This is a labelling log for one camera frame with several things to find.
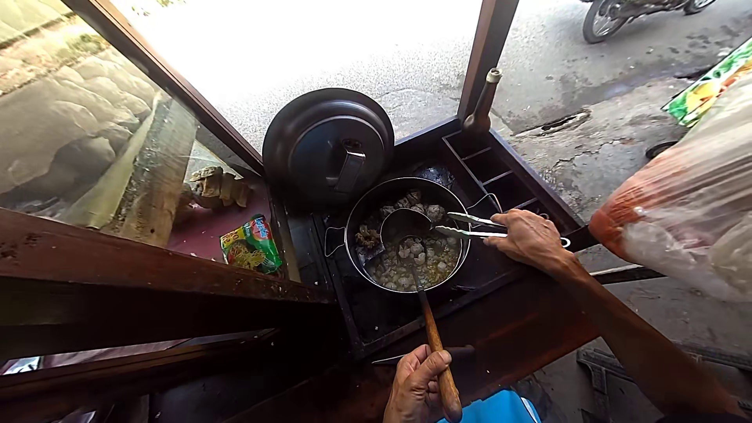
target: pot lid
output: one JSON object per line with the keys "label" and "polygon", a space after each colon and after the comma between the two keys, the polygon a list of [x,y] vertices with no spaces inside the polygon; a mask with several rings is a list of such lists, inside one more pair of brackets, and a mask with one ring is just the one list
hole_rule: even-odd
{"label": "pot lid", "polygon": [[317,208],[360,196],[389,166],[394,129],[365,94],[311,91],[277,113],[264,137],[264,171],[289,202]]}

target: orange plastic bag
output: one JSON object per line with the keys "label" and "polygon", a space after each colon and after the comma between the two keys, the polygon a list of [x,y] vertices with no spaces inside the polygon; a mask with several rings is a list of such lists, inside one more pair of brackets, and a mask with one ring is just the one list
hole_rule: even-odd
{"label": "orange plastic bag", "polygon": [[590,232],[624,260],[752,301],[752,75],[614,191]]}

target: blue cloth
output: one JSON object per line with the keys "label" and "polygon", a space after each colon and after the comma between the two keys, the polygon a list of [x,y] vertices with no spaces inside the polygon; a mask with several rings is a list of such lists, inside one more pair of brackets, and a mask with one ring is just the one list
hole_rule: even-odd
{"label": "blue cloth", "polygon": [[[448,422],[443,418],[438,423]],[[462,408],[462,423],[541,423],[541,418],[527,399],[514,391],[500,391]]]}

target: hand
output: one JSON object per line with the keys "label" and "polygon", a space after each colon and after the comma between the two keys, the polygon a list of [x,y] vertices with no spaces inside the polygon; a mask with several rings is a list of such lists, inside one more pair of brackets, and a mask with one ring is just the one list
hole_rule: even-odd
{"label": "hand", "polygon": [[437,376],[451,362],[448,351],[431,353],[425,344],[404,356],[397,363],[392,393],[384,410],[384,423],[426,421],[429,407],[441,406]]}
{"label": "hand", "polygon": [[506,238],[491,236],[484,244],[498,248],[512,260],[528,264],[554,275],[575,260],[573,253],[562,247],[559,231],[552,221],[527,210],[512,210],[491,216],[491,220],[507,227]]}

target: bottle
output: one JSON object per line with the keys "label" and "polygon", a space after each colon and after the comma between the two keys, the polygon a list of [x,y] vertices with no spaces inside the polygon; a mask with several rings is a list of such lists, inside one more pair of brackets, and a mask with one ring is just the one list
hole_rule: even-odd
{"label": "bottle", "polygon": [[478,104],[475,106],[475,111],[470,116],[467,116],[465,122],[462,124],[462,131],[469,134],[481,134],[488,132],[491,129],[491,118],[489,113],[491,112],[491,105],[493,104],[493,96],[496,94],[496,85],[499,84],[499,80],[502,79],[502,71],[499,68],[491,68],[486,75],[486,85],[483,86],[481,96],[478,98]]}

